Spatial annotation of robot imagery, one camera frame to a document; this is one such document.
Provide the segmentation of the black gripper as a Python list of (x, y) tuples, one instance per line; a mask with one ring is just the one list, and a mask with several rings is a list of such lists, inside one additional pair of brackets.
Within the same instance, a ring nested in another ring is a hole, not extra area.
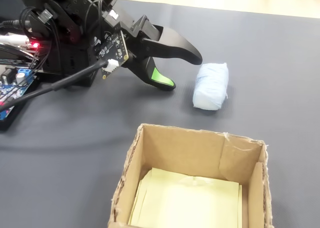
[(105, 34), (102, 58), (125, 62), (144, 83), (163, 91), (173, 91), (176, 84), (162, 75), (152, 57), (178, 58), (201, 65), (201, 53), (187, 39), (169, 27), (153, 25), (146, 15), (134, 20), (118, 0), (102, 1), (102, 26)]

